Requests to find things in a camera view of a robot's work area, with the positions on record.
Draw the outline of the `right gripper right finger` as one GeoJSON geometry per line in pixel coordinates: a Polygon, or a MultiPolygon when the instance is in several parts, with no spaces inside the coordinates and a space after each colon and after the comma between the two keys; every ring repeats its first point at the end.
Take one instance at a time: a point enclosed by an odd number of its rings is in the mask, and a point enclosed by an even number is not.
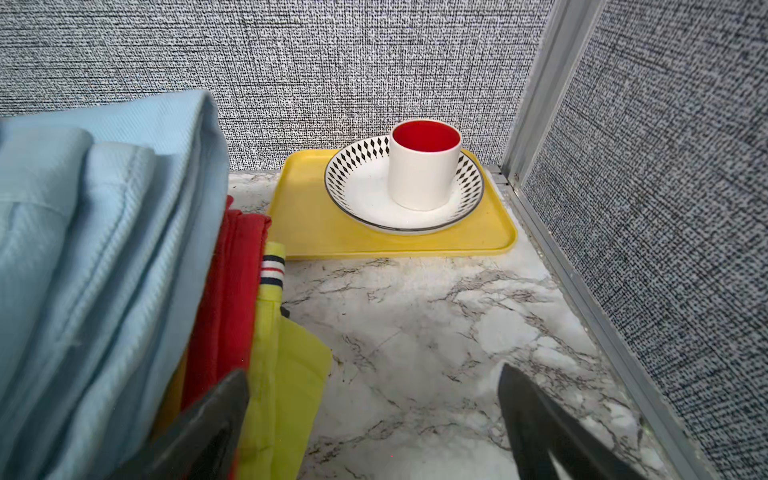
{"type": "Polygon", "coordinates": [[[641,475],[552,400],[521,370],[505,364],[497,394],[521,479],[639,479],[641,475]]]}

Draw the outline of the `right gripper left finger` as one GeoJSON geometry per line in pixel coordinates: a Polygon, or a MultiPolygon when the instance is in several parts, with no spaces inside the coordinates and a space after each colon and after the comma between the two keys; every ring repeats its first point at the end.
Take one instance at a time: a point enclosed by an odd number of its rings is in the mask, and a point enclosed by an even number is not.
{"type": "Polygon", "coordinates": [[[228,374],[112,479],[227,479],[250,400],[246,372],[228,374]]]}

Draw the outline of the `mustard brown trousers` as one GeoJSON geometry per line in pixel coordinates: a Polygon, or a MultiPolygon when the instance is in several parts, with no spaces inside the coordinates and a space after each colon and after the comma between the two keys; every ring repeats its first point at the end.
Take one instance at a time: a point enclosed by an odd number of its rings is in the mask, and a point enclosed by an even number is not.
{"type": "Polygon", "coordinates": [[[184,352],[171,380],[167,385],[163,400],[160,407],[158,408],[150,435],[151,440],[154,440],[162,435],[181,412],[186,366],[187,352],[184,352]]]}

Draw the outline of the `red textured garment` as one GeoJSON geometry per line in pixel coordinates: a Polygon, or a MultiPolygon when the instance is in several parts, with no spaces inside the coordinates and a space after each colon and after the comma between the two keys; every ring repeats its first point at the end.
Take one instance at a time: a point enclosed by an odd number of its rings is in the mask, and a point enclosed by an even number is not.
{"type": "Polygon", "coordinates": [[[188,344],[183,409],[250,364],[261,265],[271,219],[226,210],[188,344]]]}

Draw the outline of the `yellow-green shorts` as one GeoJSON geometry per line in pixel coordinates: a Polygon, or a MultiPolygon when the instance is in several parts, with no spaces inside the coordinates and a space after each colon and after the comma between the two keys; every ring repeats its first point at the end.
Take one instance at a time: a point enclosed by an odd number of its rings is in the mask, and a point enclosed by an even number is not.
{"type": "Polygon", "coordinates": [[[250,391],[237,449],[235,479],[298,477],[331,371],[332,352],[290,319],[283,306],[285,247],[264,247],[251,357],[250,391]]]}

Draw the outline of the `light blue trousers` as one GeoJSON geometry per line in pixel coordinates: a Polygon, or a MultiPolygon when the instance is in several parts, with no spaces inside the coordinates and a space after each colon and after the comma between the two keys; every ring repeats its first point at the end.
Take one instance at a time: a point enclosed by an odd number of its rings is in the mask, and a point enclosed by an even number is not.
{"type": "Polygon", "coordinates": [[[2,120],[3,478],[102,478],[148,438],[228,172],[204,90],[2,120]]]}

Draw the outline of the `yellow plastic tray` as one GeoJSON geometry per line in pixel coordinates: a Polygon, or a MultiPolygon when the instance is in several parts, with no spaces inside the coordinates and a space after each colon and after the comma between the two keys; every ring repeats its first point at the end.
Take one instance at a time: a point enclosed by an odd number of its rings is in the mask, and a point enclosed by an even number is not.
{"type": "Polygon", "coordinates": [[[479,206],[457,225],[426,235],[370,229],[343,213],[325,189],[325,168],[336,153],[301,150],[286,159],[268,209],[268,239],[283,244],[289,260],[488,256],[508,252],[518,240],[486,169],[479,206]]]}

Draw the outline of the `white cup red inside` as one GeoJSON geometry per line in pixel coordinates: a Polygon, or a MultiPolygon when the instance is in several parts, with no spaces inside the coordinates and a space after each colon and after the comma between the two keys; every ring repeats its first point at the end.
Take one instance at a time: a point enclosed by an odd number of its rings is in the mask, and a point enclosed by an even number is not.
{"type": "Polygon", "coordinates": [[[462,135],[438,120],[412,119],[389,135],[388,194],[398,205],[429,211],[445,205],[451,194],[462,135]]]}

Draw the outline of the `white patterned bowl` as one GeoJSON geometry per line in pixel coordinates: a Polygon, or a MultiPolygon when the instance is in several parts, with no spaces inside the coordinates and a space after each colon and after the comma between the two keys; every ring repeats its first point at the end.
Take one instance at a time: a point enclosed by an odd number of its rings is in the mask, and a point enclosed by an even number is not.
{"type": "Polygon", "coordinates": [[[430,234],[459,223],[477,209],[485,191],[481,168],[462,153],[448,202],[434,210],[410,210],[389,196],[388,171],[389,137],[369,137],[345,146],[331,158],[324,185],[346,215],[371,229],[398,235],[430,234]]]}

